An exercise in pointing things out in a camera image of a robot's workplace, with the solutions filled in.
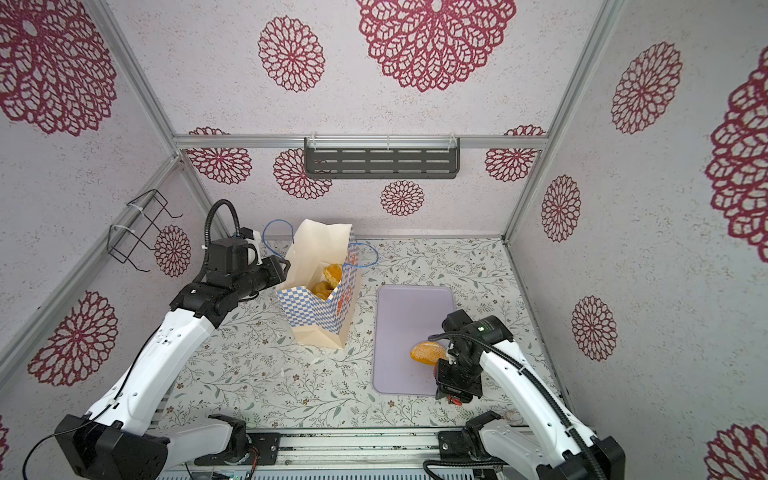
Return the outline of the blue checkered paper bag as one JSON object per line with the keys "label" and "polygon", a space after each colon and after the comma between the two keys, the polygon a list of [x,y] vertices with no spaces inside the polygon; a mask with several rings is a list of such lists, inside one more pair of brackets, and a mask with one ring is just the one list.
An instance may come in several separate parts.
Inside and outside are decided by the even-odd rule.
{"label": "blue checkered paper bag", "polygon": [[361,271],[378,263],[378,251],[356,239],[350,224],[306,219],[291,230],[284,253],[266,239],[264,248],[290,263],[276,287],[277,299],[297,343],[343,349],[360,290]]}

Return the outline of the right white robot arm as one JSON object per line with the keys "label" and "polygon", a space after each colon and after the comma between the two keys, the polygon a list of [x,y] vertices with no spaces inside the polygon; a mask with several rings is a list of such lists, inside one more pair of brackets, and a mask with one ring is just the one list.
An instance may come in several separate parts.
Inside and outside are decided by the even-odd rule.
{"label": "right white robot arm", "polygon": [[432,479],[439,468],[494,469],[515,479],[623,479],[626,454],[612,437],[599,438],[544,383],[512,333],[495,316],[472,320],[450,313],[430,341],[445,340],[447,356],[438,361],[436,396],[452,403],[481,397],[487,375],[511,399],[530,431],[514,428],[488,411],[458,431],[438,435],[438,459],[424,461]]}

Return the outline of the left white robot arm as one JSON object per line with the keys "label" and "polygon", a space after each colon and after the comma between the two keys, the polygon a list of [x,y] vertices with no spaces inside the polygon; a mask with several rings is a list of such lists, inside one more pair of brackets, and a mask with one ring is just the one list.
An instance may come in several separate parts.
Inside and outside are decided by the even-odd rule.
{"label": "left white robot arm", "polygon": [[204,456],[240,463],[250,454],[243,421],[214,414],[152,434],[165,394],[198,348],[239,304],[283,283],[289,261],[258,256],[244,238],[206,248],[202,272],[182,288],[131,366],[82,416],[67,415],[54,436],[74,473],[86,479],[155,479],[167,467]]}

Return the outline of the corn topped fake bread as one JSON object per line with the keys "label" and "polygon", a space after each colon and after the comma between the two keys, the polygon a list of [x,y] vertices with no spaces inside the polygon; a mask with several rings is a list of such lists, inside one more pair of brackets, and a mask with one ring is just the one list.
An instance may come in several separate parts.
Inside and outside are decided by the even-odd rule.
{"label": "corn topped fake bread", "polygon": [[312,293],[322,301],[327,301],[333,290],[334,287],[325,280],[318,282],[311,289]]}

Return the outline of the braided fake bread loaf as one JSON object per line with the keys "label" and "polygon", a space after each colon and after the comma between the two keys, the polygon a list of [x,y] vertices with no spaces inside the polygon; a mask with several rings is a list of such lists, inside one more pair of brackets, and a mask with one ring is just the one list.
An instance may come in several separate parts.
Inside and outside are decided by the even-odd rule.
{"label": "braided fake bread loaf", "polygon": [[323,275],[330,288],[335,289],[342,282],[343,266],[341,264],[328,265],[324,268]]}

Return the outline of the oval sugared fake bread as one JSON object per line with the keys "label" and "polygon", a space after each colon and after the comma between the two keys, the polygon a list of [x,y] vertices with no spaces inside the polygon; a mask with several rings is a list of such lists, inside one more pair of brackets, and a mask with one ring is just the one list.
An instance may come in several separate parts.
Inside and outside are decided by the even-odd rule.
{"label": "oval sugared fake bread", "polygon": [[410,351],[410,358],[416,362],[436,366],[440,360],[449,360],[446,348],[431,341],[421,342]]}

